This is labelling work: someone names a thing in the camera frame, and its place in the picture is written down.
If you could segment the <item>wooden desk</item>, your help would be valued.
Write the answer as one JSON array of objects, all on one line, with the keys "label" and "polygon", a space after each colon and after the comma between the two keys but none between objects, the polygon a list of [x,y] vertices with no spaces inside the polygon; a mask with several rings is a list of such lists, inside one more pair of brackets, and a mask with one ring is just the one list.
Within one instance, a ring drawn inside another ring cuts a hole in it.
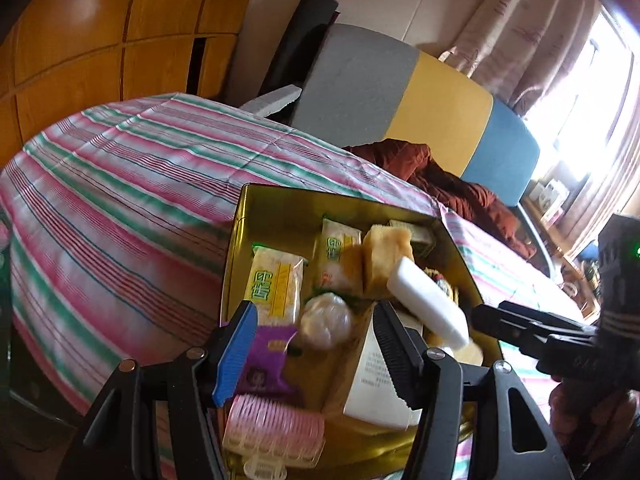
[{"label": "wooden desk", "polygon": [[536,233],[540,236],[544,248],[549,254],[554,267],[560,268],[562,284],[573,283],[578,293],[573,299],[580,307],[582,316],[590,318],[600,311],[600,304],[594,294],[589,281],[585,276],[581,263],[577,263],[568,256],[568,246],[562,241],[562,237],[555,226],[546,226],[542,221],[542,213],[536,204],[527,196],[520,200],[520,206],[532,220]]}]

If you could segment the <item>white foam block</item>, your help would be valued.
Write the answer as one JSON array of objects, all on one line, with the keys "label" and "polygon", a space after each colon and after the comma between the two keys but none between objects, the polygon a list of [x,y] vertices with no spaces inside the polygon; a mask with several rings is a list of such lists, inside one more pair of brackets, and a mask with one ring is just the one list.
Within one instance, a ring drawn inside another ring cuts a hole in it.
[{"label": "white foam block", "polygon": [[396,262],[386,287],[451,350],[461,350],[470,342],[464,312],[408,257]]}]

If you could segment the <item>pink hair roller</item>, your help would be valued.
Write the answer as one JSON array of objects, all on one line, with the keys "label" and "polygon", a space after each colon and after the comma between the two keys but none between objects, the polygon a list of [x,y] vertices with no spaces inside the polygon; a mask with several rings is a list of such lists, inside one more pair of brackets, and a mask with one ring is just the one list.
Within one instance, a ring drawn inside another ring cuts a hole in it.
[{"label": "pink hair roller", "polygon": [[326,444],[321,413],[241,394],[233,399],[222,446],[242,457],[249,479],[285,479],[317,466]]}]

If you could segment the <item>purple snack pouch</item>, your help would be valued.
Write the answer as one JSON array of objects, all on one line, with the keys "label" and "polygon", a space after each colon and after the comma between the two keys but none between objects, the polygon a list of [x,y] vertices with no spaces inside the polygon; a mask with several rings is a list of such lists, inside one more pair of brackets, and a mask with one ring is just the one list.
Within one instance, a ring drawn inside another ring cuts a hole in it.
[{"label": "purple snack pouch", "polygon": [[297,334],[295,325],[258,326],[242,370],[236,393],[283,398],[293,392],[282,374],[288,344]]}]

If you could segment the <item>yellow green snack packet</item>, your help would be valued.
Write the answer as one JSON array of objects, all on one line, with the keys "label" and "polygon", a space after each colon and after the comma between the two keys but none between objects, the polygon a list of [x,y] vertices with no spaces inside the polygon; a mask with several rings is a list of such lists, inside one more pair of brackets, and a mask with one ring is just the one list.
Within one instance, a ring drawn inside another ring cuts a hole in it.
[{"label": "yellow green snack packet", "polygon": [[322,219],[314,248],[314,288],[337,295],[363,293],[362,233],[329,218]]}]

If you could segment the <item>striped bed sheet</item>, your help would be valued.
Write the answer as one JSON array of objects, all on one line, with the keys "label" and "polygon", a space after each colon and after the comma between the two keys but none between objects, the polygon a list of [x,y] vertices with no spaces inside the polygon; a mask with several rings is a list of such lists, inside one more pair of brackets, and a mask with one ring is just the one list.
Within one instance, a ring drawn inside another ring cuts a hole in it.
[{"label": "striped bed sheet", "polygon": [[488,304],[578,318],[576,304],[509,247],[307,133],[183,93],[98,105],[45,128],[1,174],[14,326],[76,411],[88,410],[122,359],[168,361],[206,339],[249,183],[428,214],[446,226]]}]

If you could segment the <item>gold storage box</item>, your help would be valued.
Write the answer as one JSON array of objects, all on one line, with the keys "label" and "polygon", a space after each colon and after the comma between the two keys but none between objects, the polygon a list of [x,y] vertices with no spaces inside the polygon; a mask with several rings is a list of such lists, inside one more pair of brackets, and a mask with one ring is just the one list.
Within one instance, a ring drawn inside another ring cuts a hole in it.
[{"label": "gold storage box", "polygon": [[[477,288],[450,229],[439,218],[362,198],[330,193],[280,188],[262,184],[244,185],[236,206],[222,283],[220,319],[227,322],[243,298],[250,277],[253,249],[257,245],[279,249],[314,260],[321,222],[329,218],[367,231],[390,220],[425,226],[435,235],[434,249],[416,261],[444,274],[459,292],[464,312],[482,303]],[[320,412],[338,389],[349,350],[343,344],[335,350],[303,350],[286,359],[283,377],[293,391],[284,396],[287,404]],[[331,415],[326,420],[326,445],[319,463],[312,469],[293,469],[291,479],[382,479],[405,468],[416,435],[376,428],[366,422],[351,422]]]}]

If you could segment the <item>yellow sponge block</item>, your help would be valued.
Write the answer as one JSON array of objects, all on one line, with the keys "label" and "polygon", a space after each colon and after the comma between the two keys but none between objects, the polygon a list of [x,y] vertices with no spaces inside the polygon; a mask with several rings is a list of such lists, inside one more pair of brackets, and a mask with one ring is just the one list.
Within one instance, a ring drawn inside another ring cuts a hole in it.
[{"label": "yellow sponge block", "polygon": [[413,261],[411,232],[403,226],[371,226],[362,241],[363,295],[371,299],[390,296],[386,283],[402,257]]}]

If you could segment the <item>green medicine box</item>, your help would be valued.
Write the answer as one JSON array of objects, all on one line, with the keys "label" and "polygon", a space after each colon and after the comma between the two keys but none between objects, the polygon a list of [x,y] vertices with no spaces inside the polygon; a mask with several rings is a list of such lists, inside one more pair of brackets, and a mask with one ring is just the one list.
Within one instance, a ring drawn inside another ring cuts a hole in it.
[{"label": "green medicine box", "polygon": [[390,220],[388,225],[394,228],[404,228],[410,232],[413,255],[420,260],[425,259],[436,246],[435,235],[427,226],[418,226],[399,220]]}]

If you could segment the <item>white product box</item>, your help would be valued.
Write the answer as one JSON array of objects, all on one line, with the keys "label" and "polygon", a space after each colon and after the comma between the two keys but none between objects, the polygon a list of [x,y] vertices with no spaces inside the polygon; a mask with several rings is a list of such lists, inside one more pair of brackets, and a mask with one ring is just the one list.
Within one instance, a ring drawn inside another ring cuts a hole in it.
[{"label": "white product box", "polygon": [[561,207],[570,195],[570,190],[558,179],[551,179],[538,195],[538,205],[543,212]]}]

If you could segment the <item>white tall carton box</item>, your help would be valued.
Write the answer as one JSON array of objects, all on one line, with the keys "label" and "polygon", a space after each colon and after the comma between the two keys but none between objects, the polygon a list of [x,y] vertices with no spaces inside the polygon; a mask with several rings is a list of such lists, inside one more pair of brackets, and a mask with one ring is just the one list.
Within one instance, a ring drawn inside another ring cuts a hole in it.
[{"label": "white tall carton box", "polygon": [[418,424],[421,411],[409,408],[395,391],[373,328],[373,307],[364,314],[354,353],[352,373],[342,414],[355,431],[367,436],[406,431]]}]

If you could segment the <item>white plastic bag ball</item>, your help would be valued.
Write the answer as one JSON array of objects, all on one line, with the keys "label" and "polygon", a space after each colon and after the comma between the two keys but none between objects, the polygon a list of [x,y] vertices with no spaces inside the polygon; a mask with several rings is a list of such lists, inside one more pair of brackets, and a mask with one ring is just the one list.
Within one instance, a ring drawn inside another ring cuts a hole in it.
[{"label": "white plastic bag ball", "polygon": [[345,300],[325,292],[306,302],[298,333],[307,346],[329,351],[348,341],[353,327],[354,316]]}]

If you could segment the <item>yellow patterned sock roll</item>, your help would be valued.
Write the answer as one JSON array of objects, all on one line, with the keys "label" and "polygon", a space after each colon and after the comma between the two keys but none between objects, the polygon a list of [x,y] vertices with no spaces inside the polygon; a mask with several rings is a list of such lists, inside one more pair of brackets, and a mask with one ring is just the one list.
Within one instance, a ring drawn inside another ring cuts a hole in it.
[{"label": "yellow patterned sock roll", "polygon": [[459,289],[451,285],[446,278],[436,269],[425,268],[424,272],[455,304],[459,304]]}]

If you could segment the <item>dark red jacket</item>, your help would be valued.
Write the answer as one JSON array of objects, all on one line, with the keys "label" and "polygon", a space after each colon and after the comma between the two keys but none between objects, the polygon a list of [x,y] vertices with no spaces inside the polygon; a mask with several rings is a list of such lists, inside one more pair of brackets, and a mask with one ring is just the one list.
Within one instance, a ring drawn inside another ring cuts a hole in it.
[{"label": "dark red jacket", "polygon": [[518,238],[520,222],[508,206],[486,186],[463,181],[443,170],[427,144],[385,139],[346,146],[345,150],[420,188],[523,259],[529,260],[536,255],[535,247]]}]

